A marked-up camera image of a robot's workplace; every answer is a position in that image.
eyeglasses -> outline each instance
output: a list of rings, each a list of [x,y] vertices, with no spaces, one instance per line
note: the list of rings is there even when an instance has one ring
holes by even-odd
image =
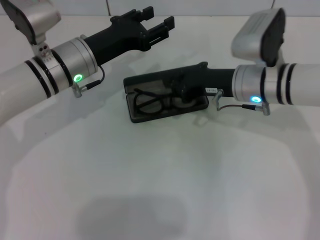
[[[134,91],[136,95],[133,99],[133,109],[136,113],[145,116],[156,116],[163,111],[191,108],[197,104],[195,100],[183,103],[181,98],[175,97],[172,93],[157,94],[138,88],[135,88]]]

green led light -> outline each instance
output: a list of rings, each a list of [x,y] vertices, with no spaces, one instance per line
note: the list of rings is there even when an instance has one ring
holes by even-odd
[[[82,80],[83,76],[81,74],[75,75],[73,78],[74,82],[80,82]]]

white table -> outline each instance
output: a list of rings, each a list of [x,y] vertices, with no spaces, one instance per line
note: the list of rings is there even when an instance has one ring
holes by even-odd
[[[129,118],[125,77],[202,61],[235,68],[245,61],[231,56],[231,41],[246,19],[176,17],[169,39],[105,64],[100,87],[80,99],[68,89],[2,126],[0,239],[319,239],[320,108],[271,105],[268,117],[226,108],[212,118],[211,106]],[[108,17],[64,16],[47,43],[109,25]],[[287,19],[287,62],[320,64],[319,26],[320,18]],[[6,16],[0,29],[2,72],[32,51]]]

blue led light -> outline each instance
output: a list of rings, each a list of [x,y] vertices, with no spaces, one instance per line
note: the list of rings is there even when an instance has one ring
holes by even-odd
[[[258,96],[253,96],[251,98],[251,101],[254,102],[254,103],[261,103],[262,99]]]

black stripe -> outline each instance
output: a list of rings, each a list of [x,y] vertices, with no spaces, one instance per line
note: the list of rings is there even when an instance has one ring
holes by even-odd
[[[284,72],[287,66],[288,64],[283,64],[280,67],[280,70],[278,72],[278,80],[276,82],[276,98],[278,99],[278,102],[280,104],[285,104],[284,101],[282,101],[282,97],[281,97],[281,83],[282,83],[282,77],[284,76]]]
[[[289,67],[288,74],[286,76],[286,86],[285,86],[285,96],[286,96],[286,101],[288,104],[293,105],[291,101],[291,96],[290,96],[290,84],[291,84],[291,76],[292,72],[297,64],[294,63]]]
[[[40,72],[37,70],[37,68],[33,65],[32,62],[30,62],[29,60],[25,61],[25,63],[29,66],[29,68],[32,70],[32,72],[34,73],[34,75],[39,79],[40,84],[42,85],[46,97],[47,99],[51,97],[51,92],[48,88],[48,85],[46,84],[46,81],[44,80],[44,78],[41,76]]]
[[[49,79],[49,81],[50,81],[50,83],[52,85],[52,88],[54,90],[54,94],[58,94],[59,93],[59,88],[57,86],[57,83],[56,83],[54,77],[51,75],[49,69],[46,67],[46,65],[42,62],[42,60],[38,56],[33,57],[33,59],[42,68],[42,70],[44,71],[45,75],[48,77],[48,79]]]
[[[55,50],[51,49],[51,52],[52,52],[52,55],[54,56],[54,58],[57,60],[57,62],[62,67],[64,74],[65,74],[66,78],[68,79],[69,87],[71,87],[74,84],[74,82],[72,80],[71,74],[70,74],[67,66],[65,65],[64,61],[61,59],[61,57],[58,55],[58,53]]]
[[[266,96],[265,96],[265,81],[266,81],[266,68],[263,69],[260,79],[260,94],[261,99],[264,103],[267,102]]]

